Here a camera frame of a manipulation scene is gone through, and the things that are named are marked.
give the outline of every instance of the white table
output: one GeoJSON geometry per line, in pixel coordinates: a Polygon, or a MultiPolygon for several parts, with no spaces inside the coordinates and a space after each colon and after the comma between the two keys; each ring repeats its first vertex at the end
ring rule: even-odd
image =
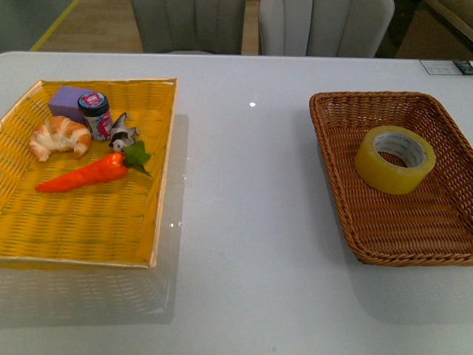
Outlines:
{"type": "Polygon", "coordinates": [[[473,78],[419,61],[0,55],[0,115],[38,79],[179,78],[151,271],[0,269],[0,354],[471,354],[473,268],[366,266],[344,242],[308,101],[435,96],[473,141],[473,78]]]}

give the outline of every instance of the croissant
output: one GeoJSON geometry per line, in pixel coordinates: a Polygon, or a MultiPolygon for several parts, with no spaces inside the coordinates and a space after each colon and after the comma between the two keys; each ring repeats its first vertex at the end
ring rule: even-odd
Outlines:
{"type": "Polygon", "coordinates": [[[46,161],[52,152],[67,150],[74,150],[74,156],[79,158],[90,143],[90,132],[83,124],[64,116],[52,116],[31,134],[30,152],[39,161],[46,161]]]}

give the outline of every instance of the gray chair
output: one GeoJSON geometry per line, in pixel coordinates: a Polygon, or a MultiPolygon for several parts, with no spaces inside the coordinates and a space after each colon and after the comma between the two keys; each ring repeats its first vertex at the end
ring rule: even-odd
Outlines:
{"type": "Polygon", "coordinates": [[[372,58],[393,15],[393,0],[261,0],[260,52],[372,58]]]}
{"type": "Polygon", "coordinates": [[[132,0],[145,53],[241,54],[245,0],[132,0]]]}

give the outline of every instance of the yellow tape roll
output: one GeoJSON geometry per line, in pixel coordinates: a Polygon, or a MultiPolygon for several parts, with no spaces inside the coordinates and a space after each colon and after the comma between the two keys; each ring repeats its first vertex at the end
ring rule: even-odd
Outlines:
{"type": "Polygon", "coordinates": [[[355,156],[355,168],[371,187],[392,195],[411,192],[435,165],[434,149],[420,135],[397,126],[370,130],[355,156]],[[400,158],[406,167],[384,160],[378,152],[400,158]]]}

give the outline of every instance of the toy penguin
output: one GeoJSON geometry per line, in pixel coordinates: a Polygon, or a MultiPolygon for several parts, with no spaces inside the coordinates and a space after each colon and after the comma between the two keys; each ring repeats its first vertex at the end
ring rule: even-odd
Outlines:
{"type": "Polygon", "coordinates": [[[110,143],[111,147],[117,153],[123,153],[126,146],[132,146],[136,143],[136,137],[134,135],[139,135],[137,127],[128,128],[125,125],[125,120],[129,118],[126,112],[122,113],[120,117],[115,121],[112,126],[112,131],[110,132],[110,143]]]}

